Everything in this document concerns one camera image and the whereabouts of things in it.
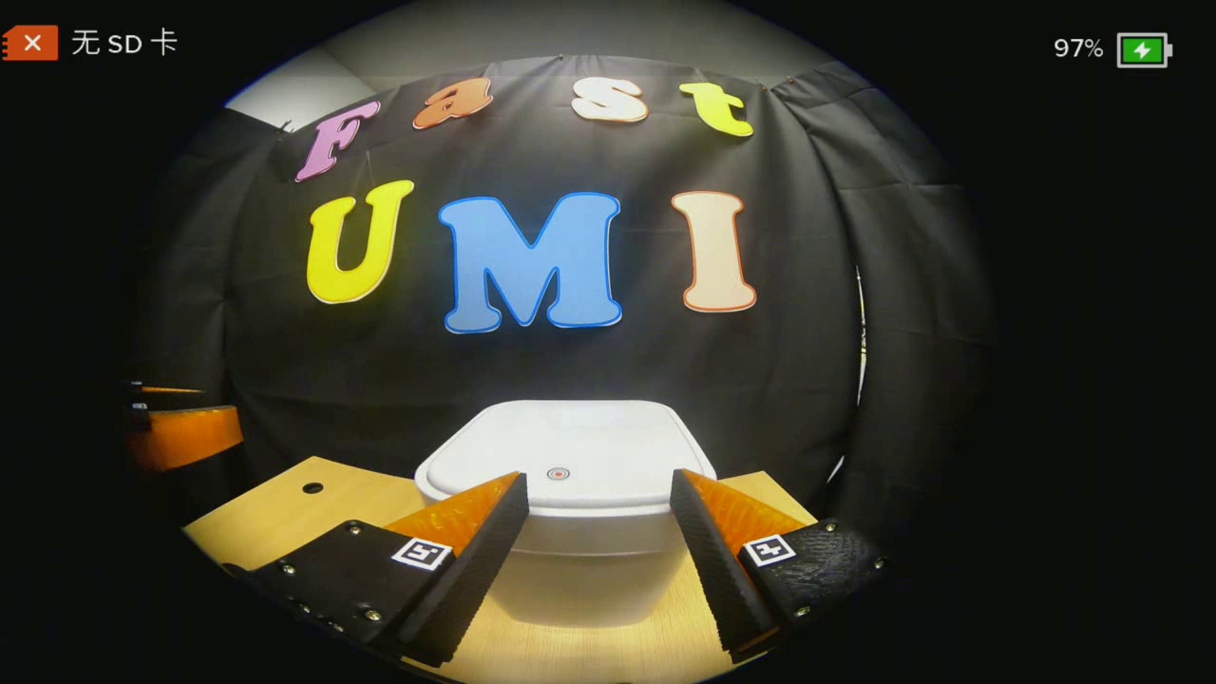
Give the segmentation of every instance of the blue letter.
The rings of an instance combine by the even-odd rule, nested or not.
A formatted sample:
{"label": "blue letter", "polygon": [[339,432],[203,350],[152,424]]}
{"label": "blue letter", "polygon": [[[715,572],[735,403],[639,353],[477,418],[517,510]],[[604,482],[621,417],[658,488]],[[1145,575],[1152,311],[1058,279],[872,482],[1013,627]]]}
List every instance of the blue letter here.
{"label": "blue letter", "polygon": [[557,275],[557,301],[548,320],[558,327],[612,325],[620,304],[612,298],[608,230],[620,213],[615,197],[575,192],[558,200],[534,245],[494,197],[458,200],[439,209],[456,251],[456,308],[444,319],[451,332],[489,332],[502,323],[490,307],[486,276],[519,325],[531,325],[548,282]]}

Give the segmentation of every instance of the wooden platform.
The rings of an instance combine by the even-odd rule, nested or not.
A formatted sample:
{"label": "wooden platform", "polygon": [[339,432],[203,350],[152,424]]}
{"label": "wooden platform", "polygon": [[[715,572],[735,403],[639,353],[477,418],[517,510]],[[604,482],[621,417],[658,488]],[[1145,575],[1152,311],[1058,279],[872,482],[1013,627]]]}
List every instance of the wooden platform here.
{"label": "wooden platform", "polygon": [[[764,472],[722,482],[807,525],[815,522]],[[314,483],[321,490],[305,493],[304,487]],[[343,521],[388,525],[422,506],[412,480],[311,458],[198,518],[185,532],[215,562],[254,568]],[[638,624],[528,624],[488,598],[451,662],[441,668],[412,665],[468,684],[686,684],[732,668],[687,554],[668,594]]]}

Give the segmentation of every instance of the letter i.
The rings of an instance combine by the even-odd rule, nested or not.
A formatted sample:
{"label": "letter i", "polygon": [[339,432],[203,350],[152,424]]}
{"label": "letter i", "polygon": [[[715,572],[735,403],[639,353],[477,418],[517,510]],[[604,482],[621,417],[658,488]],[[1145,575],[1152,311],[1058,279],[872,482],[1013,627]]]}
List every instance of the letter i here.
{"label": "letter i", "polygon": [[734,214],[743,202],[725,192],[682,192],[671,206],[688,220],[692,239],[692,286],[685,305],[694,312],[741,312],[756,303],[756,291],[743,280]]}

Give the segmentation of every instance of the gray wall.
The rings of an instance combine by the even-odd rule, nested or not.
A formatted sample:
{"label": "gray wall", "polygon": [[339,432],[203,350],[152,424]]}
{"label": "gray wall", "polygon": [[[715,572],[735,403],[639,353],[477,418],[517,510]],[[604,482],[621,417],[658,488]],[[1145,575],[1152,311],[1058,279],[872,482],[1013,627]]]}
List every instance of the gray wall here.
{"label": "gray wall", "polygon": [[229,107],[295,130],[421,78],[506,60],[615,55],[773,85],[831,61],[799,37],[721,0],[418,0],[287,62]]}

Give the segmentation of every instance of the battery icon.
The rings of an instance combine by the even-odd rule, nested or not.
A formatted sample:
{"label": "battery icon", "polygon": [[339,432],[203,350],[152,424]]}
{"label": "battery icon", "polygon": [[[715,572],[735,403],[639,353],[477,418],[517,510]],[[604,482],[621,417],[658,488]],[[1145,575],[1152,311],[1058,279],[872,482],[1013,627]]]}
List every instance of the battery icon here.
{"label": "battery icon", "polygon": [[1170,66],[1173,45],[1166,33],[1120,33],[1115,57],[1121,69],[1164,69]]}

